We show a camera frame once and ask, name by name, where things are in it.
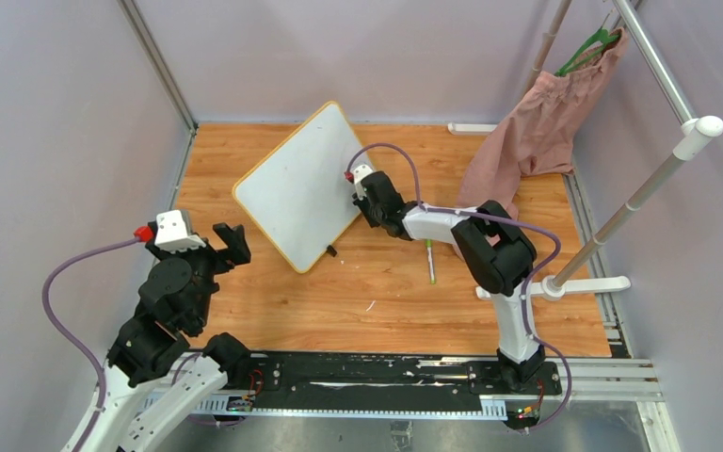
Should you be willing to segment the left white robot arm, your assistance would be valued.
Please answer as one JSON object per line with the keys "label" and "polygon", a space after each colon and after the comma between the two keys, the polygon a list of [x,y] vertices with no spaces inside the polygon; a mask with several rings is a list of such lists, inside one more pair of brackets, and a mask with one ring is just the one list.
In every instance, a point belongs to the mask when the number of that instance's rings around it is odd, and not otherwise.
{"label": "left white robot arm", "polygon": [[[128,240],[68,259],[46,278],[41,289],[46,316],[96,373],[94,395],[64,450],[150,451],[212,392],[249,381],[251,352],[232,335],[217,334],[197,352],[188,342],[203,333],[211,297],[220,289],[216,277],[251,261],[243,226],[216,223],[213,231],[224,248],[215,249],[193,232],[182,212],[170,211]],[[157,262],[138,289],[134,314],[101,360],[58,319],[51,285],[78,262],[135,245]]]}

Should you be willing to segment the yellow-framed whiteboard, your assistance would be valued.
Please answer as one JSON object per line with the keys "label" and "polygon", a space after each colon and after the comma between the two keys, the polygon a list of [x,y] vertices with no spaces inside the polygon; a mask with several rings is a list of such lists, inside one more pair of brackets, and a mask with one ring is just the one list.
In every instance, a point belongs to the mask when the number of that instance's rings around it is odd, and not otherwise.
{"label": "yellow-framed whiteboard", "polygon": [[310,271],[360,215],[347,164],[362,148],[329,101],[233,186],[238,205],[297,273]]}

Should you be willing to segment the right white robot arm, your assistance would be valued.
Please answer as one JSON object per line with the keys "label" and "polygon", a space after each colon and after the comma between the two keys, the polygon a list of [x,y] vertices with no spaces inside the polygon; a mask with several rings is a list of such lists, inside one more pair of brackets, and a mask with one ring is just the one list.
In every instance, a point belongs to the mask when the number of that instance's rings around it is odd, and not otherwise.
{"label": "right white robot arm", "polygon": [[500,380],[512,393],[523,393],[538,379],[545,348],[536,340],[528,277],[537,251],[503,206],[487,201],[478,207],[449,209],[404,202],[391,179],[360,165],[345,174],[353,184],[352,202],[368,224],[394,238],[452,245],[496,312]]}

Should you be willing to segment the white green marker pen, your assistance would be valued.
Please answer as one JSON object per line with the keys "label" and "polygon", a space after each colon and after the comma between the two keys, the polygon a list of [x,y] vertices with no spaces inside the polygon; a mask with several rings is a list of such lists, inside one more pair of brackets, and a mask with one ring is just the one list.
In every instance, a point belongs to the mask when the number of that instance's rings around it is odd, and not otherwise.
{"label": "white green marker pen", "polygon": [[427,239],[425,241],[425,244],[426,244],[426,256],[427,256],[429,282],[430,282],[430,284],[436,284],[436,269],[435,269],[432,241],[430,239]]}

